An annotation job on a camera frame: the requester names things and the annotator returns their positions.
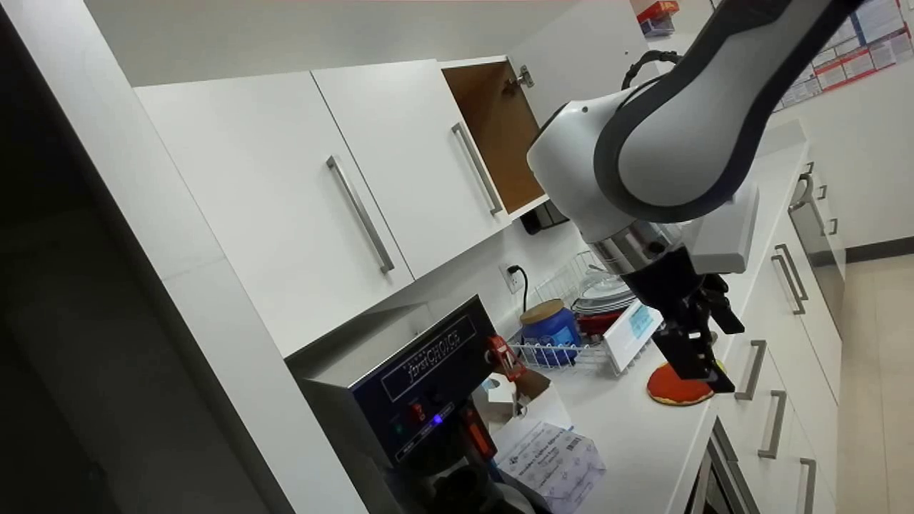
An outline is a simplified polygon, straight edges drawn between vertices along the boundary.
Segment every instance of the white wall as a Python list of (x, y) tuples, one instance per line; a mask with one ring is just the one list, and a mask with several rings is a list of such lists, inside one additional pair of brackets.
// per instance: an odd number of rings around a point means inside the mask
[(503, 333), (515, 333), (519, 329), (516, 313), (522, 291), (509, 291), (503, 271), (509, 265), (522, 265), (532, 276), (532, 299), (536, 299), (533, 291), (542, 288), (581, 251), (585, 251), (585, 243), (572, 223), (533, 236), (515, 223), (512, 228), (493, 235), (448, 265), (416, 279), (398, 296), (385, 299), (381, 308), (428, 303), (439, 312), (451, 312), (468, 296), (481, 295), (491, 323)]
[(802, 104), (848, 246), (914, 236), (914, 62)]
[(711, 2), (719, 0), (679, 0), (679, 12), (673, 14), (673, 28), (683, 35), (698, 35), (711, 18)]
[(296, 512), (366, 512), (84, 0), (0, 0)]
[(572, 0), (85, 0), (134, 85), (505, 55)]

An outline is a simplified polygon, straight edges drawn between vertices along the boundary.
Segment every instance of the kitchen counter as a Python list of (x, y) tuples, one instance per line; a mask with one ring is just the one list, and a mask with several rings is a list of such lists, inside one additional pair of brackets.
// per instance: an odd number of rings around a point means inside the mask
[[(782, 126), (766, 133), (752, 169), (752, 181), (759, 186), (752, 261), (746, 273), (725, 276), (738, 313), (746, 313), (766, 248), (771, 246), (779, 218), (789, 211), (805, 161), (808, 143), (802, 141), (800, 126)], [(746, 336), (719, 341), (718, 356), (725, 361), (735, 343), (746, 343)], [(649, 345), (622, 378), (613, 378), (605, 369), (549, 372), (573, 428), (596, 442), (608, 469), (583, 512), (685, 512), (698, 466), (718, 419), (718, 403), (729, 403), (731, 398), (718, 398), (698, 409), (658, 406), (646, 398), (646, 379), (663, 362), (658, 345)]]

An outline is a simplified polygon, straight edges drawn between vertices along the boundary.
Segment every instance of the cabinet door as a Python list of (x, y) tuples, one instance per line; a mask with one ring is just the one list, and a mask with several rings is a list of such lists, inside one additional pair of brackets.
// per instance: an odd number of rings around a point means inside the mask
[(315, 79), (413, 276), (509, 226), (438, 62), (324, 69)]
[(759, 512), (771, 512), (769, 489), (776, 475), (776, 463), (763, 459), (759, 452), (773, 446), (771, 436), (773, 423), (782, 423), (776, 419), (776, 409), (785, 388), (763, 341), (746, 345), (746, 352), (731, 352), (731, 361), (725, 365), (738, 382), (738, 395), (718, 398), (718, 413), (725, 435), (731, 436), (741, 470), (755, 500), (759, 503)]
[(802, 512), (802, 475), (800, 455), (805, 455), (805, 439), (792, 399), (771, 398), (771, 418), (756, 436), (766, 456), (752, 455), (741, 459), (746, 483), (763, 514), (805, 514)]
[(823, 231), (826, 231), (826, 241), (832, 246), (832, 255), (836, 261), (836, 268), (842, 276), (848, 276), (848, 248), (842, 243), (842, 235), (840, 235), (840, 221), (832, 208), (832, 188), (829, 188), (829, 181), (823, 178), (823, 171), (818, 169), (818, 163), (808, 163), (808, 178), (810, 178), (810, 195), (815, 195), (815, 206), (819, 211), (819, 221), (823, 221)]
[(836, 403), (823, 378), (819, 361), (810, 352), (810, 336), (798, 318), (756, 323), (755, 331), (769, 341), (773, 365), (782, 378), (805, 435), (810, 435), (810, 455), (819, 463), (819, 483), (826, 490), (836, 485)]
[(539, 133), (532, 106), (516, 95), (509, 62), (461, 66), (443, 71), (472, 129), (491, 181), (512, 213), (542, 201), (542, 188), (526, 163)]
[(412, 279), (308, 75), (139, 96), (284, 353)]
[[(779, 246), (773, 248), (773, 255), (779, 255), (789, 263), (793, 285), (805, 296), (798, 305), (800, 312), (798, 318), (808, 331), (810, 348), (823, 365), (823, 373), (829, 379), (835, 399), (840, 399), (840, 333), (826, 305), (826, 296), (818, 285), (818, 276), (810, 271), (810, 263), (802, 255), (800, 236), (789, 223), (785, 228), (779, 228)], [(789, 273), (782, 268), (779, 268), (779, 285), (782, 285), (782, 295), (789, 295)]]
[(829, 490), (819, 485), (819, 463), (802, 430), (798, 406), (789, 406), (782, 423), (782, 448), (771, 466), (769, 505), (782, 514), (835, 514)]
[(649, 52), (629, 2), (578, 0), (509, 52), (515, 75), (529, 71), (526, 96), (539, 126), (568, 99), (619, 91), (631, 62)]

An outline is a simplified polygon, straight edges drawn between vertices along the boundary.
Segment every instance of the orange object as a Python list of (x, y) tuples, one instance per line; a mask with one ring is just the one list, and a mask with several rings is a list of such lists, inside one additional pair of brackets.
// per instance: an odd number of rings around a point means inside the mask
[(468, 439), (473, 442), (478, 455), (483, 459), (491, 459), (496, 452), (493, 452), (493, 442), (491, 442), (478, 409), (466, 409), (463, 419), (466, 419), (466, 430), (468, 430)]
[(619, 318), (622, 312), (583, 313), (578, 325), (585, 336), (602, 336)]
[(678, 0), (631, 0), (631, 8), (638, 12), (638, 21), (646, 24), (646, 21), (658, 21), (679, 12), (679, 2)]
[(489, 336), (489, 362), (493, 372), (505, 373), (512, 382), (522, 378), (522, 362), (512, 352), (505, 336)]
[(422, 425), (428, 419), (425, 406), (422, 403), (412, 403), (408, 406), (412, 418)]
[(673, 365), (659, 365), (649, 379), (649, 398), (659, 406), (698, 406), (715, 398), (709, 382), (679, 379)]

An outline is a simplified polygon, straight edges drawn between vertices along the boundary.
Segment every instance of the wall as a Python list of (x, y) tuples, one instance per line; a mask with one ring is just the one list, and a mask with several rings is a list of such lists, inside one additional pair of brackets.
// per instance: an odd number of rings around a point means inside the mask
[(568, 0), (85, 0), (134, 85), (505, 55)]
[(116, 514), (106, 479), (0, 323), (0, 512)]
[(914, 236), (912, 91), (903, 62), (798, 108), (848, 246)]
[(578, 228), (572, 223), (526, 235), (519, 223), (481, 243), (478, 248), (461, 255), (448, 265), (416, 279), (398, 296), (385, 299), (389, 305), (428, 303), (438, 312), (451, 312), (468, 296), (481, 295), (489, 318), (503, 333), (519, 329), (516, 313), (522, 291), (512, 291), (505, 282), (509, 265), (522, 265), (532, 276), (532, 303), (536, 288), (542, 288), (573, 255), (585, 251)]
[(116, 512), (271, 512), (98, 211), (4, 228), (0, 325), (98, 459)]
[(679, 0), (679, 12), (673, 14), (678, 35), (698, 35), (718, 2), (719, 0)]
[(0, 6), (291, 509), (366, 512), (85, 2)]

